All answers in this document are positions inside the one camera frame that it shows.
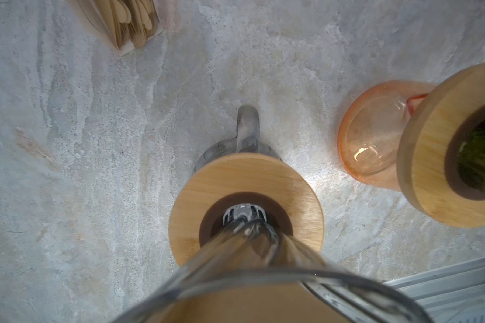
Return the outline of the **grey glass carafe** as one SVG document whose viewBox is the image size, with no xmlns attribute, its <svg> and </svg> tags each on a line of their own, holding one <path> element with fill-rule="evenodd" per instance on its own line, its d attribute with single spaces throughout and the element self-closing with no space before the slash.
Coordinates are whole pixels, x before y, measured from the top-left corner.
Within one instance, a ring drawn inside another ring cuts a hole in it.
<svg viewBox="0 0 485 323">
<path fill-rule="evenodd" d="M 194 172 L 218 158 L 235 153 L 259 153 L 282 161 L 280 155 L 260 140 L 259 112 L 254 106 L 242 105 L 238 108 L 236 136 L 218 141 L 209 147 L 199 158 Z"/>
</svg>

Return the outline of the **grey ribbed dripper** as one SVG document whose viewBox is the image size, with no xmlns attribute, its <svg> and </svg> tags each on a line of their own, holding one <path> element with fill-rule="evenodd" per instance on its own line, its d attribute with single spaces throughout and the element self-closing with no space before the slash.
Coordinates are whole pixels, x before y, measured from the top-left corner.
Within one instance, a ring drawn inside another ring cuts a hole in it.
<svg viewBox="0 0 485 323">
<path fill-rule="evenodd" d="M 252 204 L 119 322 L 429 322 L 415 301 L 324 259 Z"/>
</svg>

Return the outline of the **orange glass carafe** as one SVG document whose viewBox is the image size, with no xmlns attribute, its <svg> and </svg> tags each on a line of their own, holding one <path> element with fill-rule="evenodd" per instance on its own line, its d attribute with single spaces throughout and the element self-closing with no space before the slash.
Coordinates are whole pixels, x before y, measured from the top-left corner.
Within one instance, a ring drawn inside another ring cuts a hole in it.
<svg viewBox="0 0 485 323">
<path fill-rule="evenodd" d="M 345 171 L 362 184 L 400 191 L 397 152 L 414 111 L 436 85 L 394 80 L 362 93 L 344 115 L 338 154 Z"/>
</svg>

